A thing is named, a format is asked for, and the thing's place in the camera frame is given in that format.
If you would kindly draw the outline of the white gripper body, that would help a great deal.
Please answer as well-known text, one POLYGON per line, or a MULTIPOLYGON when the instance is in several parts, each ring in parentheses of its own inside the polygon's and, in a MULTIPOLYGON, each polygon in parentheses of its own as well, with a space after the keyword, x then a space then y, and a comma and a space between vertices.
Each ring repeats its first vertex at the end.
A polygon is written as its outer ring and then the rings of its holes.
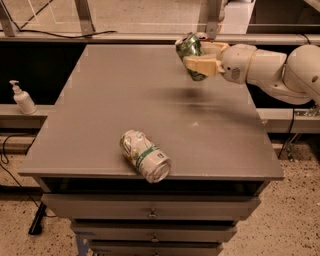
POLYGON ((246 44, 236 44, 228 47, 222 54, 223 78, 229 82, 243 84, 249 63, 257 51, 257 47, 246 44))

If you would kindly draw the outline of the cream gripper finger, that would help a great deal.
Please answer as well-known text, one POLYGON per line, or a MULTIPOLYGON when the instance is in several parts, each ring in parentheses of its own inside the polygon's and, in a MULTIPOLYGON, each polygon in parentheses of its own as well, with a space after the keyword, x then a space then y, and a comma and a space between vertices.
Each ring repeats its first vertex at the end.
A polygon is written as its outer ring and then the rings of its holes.
POLYGON ((209 35, 204 32, 197 32, 196 36, 199 39, 205 54, 215 54, 216 56, 221 56, 223 52, 230 47, 229 44, 224 42, 211 41, 209 35))
POLYGON ((183 59, 185 67, 189 70, 196 71, 205 76, 216 76, 224 73, 222 62, 214 54, 203 56, 186 56, 183 59))

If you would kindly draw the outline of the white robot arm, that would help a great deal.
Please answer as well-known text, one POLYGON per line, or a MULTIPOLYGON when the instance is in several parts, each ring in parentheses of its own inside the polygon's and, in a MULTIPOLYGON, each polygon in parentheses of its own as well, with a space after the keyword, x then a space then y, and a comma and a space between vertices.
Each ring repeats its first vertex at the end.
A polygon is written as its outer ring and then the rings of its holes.
POLYGON ((320 47, 302 45, 289 55, 254 45, 201 41, 200 56, 183 58, 185 67, 205 76, 218 73, 229 82, 251 84, 293 105, 320 104, 320 47))

